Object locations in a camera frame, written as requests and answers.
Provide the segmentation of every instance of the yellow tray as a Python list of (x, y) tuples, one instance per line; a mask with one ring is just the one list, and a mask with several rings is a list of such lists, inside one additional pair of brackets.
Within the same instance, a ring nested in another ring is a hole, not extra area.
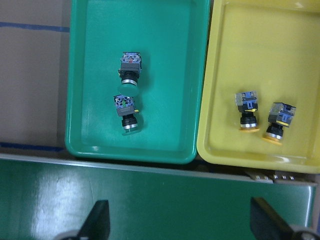
[[(256, 90), (260, 131), (235, 93)], [(273, 102), (296, 107), (282, 146), (262, 140)], [(215, 0), (197, 149), (209, 163), (320, 173), (320, 1)]]

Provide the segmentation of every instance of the plastic tray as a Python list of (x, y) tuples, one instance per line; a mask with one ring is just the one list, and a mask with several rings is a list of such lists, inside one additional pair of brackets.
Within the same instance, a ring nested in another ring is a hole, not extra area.
[[(79, 157), (184, 164), (196, 155), (209, 0), (72, 1), (67, 149)], [(113, 96), (125, 51), (141, 53), (142, 131), (123, 136)]]
[[(197, 139), (210, 163), (320, 173), (320, 2), (215, 0)], [(256, 90), (260, 131), (235, 93)], [(273, 102), (296, 106), (283, 145), (262, 140)]]

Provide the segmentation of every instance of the electronic component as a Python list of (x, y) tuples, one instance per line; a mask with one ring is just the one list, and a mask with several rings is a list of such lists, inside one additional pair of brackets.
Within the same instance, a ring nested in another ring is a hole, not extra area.
[(142, 70), (140, 52), (124, 52), (120, 61), (121, 85), (118, 90), (124, 96), (135, 97), (139, 94), (138, 78)]
[(240, 130), (246, 133), (259, 131), (254, 112), (258, 110), (258, 95), (256, 91), (239, 92), (235, 94), (235, 104), (241, 113)]
[(289, 128), (296, 113), (296, 107), (282, 102), (274, 102), (268, 117), (269, 127), (263, 135), (263, 139), (273, 144), (281, 145), (283, 127)]
[(139, 110), (135, 109), (134, 98), (130, 96), (117, 95), (113, 97), (116, 113), (122, 117), (122, 127), (126, 133), (136, 131), (138, 122), (134, 114)]

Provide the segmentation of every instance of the green tray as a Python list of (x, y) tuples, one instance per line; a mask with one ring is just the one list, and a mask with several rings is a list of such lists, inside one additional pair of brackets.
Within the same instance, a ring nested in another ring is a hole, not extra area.
[[(209, 0), (72, 1), (65, 143), (78, 157), (185, 164), (196, 155)], [(141, 132), (113, 96), (124, 51), (142, 57)]]

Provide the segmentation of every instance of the blue line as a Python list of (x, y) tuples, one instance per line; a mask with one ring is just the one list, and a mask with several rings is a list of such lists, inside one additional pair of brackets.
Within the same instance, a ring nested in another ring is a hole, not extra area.
[(19, 144), (19, 143), (10, 143), (10, 142), (0, 142), (1, 148), (10, 148), (10, 149), (24, 149), (24, 150), (41, 150), (48, 152), (60, 152), (64, 148), (56, 146), (40, 146), (40, 145), (29, 145), (29, 144)]
[(45, 30), (45, 31), (53, 31), (53, 32), (60, 32), (60, 33), (69, 33), (70, 32), (70, 27), (66, 27), (66, 26), (47, 26), (47, 25), (14, 23), (14, 22), (4, 22), (4, 21), (0, 21), (0, 28)]

